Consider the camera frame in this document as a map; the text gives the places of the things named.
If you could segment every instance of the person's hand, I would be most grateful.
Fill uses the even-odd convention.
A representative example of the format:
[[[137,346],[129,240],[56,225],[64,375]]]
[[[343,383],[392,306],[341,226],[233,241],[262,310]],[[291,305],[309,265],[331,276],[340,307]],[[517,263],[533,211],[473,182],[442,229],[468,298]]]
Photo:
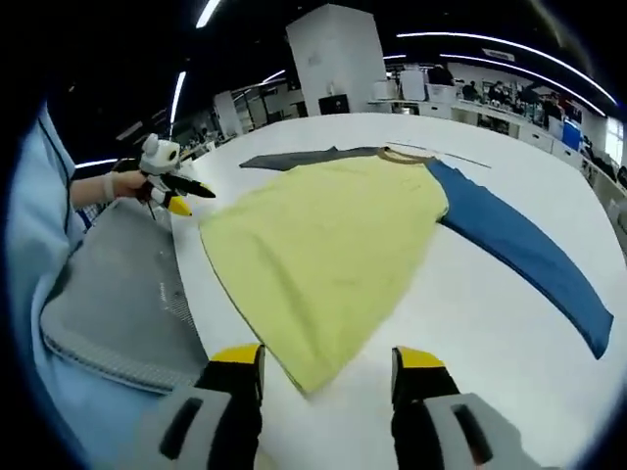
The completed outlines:
[[[114,195],[116,198],[138,198],[140,189],[146,182],[146,176],[141,171],[114,172]]]

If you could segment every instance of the window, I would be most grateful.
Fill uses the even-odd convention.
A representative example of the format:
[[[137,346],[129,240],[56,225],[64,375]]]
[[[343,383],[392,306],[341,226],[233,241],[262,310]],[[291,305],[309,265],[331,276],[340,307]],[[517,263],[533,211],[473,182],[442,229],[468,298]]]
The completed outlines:
[[[609,117],[607,119],[607,135],[605,137],[605,151],[618,166],[623,159],[623,123]]]

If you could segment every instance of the light blue sleeve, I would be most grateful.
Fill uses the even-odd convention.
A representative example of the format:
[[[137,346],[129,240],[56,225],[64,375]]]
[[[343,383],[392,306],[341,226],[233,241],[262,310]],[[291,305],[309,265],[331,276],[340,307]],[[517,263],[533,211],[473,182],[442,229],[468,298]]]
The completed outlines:
[[[4,249],[12,327],[39,405],[48,416],[56,408],[64,418],[52,423],[57,433],[81,458],[112,461],[157,398],[69,364],[43,343],[41,310],[83,231],[69,206],[64,167],[72,177],[72,159],[44,108],[24,141],[9,200]]]

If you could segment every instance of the office desk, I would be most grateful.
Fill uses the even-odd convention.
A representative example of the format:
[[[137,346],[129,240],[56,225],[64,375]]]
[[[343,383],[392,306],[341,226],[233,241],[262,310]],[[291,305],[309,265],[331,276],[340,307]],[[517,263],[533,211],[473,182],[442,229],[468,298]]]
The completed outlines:
[[[328,386],[303,397],[268,352],[261,448],[280,468],[396,468],[391,349],[405,345],[442,358],[461,390],[477,393],[517,426],[525,450],[539,463],[568,464],[603,425],[623,385],[627,269],[603,208],[581,174],[495,132],[418,116],[307,117],[246,134],[194,162],[190,171],[210,184],[217,198],[190,197],[194,216],[174,217],[172,226],[187,301],[207,354],[257,341],[221,288],[198,230],[200,218],[280,174],[239,164],[259,154],[386,142],[491,166],[442,157],[541,227],[586,274],[615,315],[607,352],[595,360],[574,327],[533,287],[439,226],[394,312]]]

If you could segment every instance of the ceiling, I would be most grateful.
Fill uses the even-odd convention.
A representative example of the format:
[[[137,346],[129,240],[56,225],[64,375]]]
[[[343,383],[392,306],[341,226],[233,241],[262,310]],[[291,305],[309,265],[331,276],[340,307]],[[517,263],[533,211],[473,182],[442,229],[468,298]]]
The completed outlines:
[[[283,69],[288,80],[298,81],[285,27],[328,2],[222,0],[201,29],[195,24],[206,0],[132,3],[131,8],[127,2],[110,0],[70,13],[79,20],[64,42],[49,108],[77,162],[118,157],[131,152],[143,131],[164,132],[181,71],[187,75],[177,118],[209,108],[218,92],[260,82]],[[621,43],[619,18],[607,18],[603,8],[574,11],[572,2],[553,2],[549,11],[538,1],[497,0],[333,3],[374,15],[384,54],[435,62],[440,53],[485,57],[482,47],[511,52],[519,67],[568,86],[610,115],[624,112],[583,79],[534,54],[477,39],[396,37],[400,32],[461,31],[519,42],[583,71],[619,103],[627,103],[622,65],[612,56]],[[116,140],[138,121],[144,123],[143,131]]]

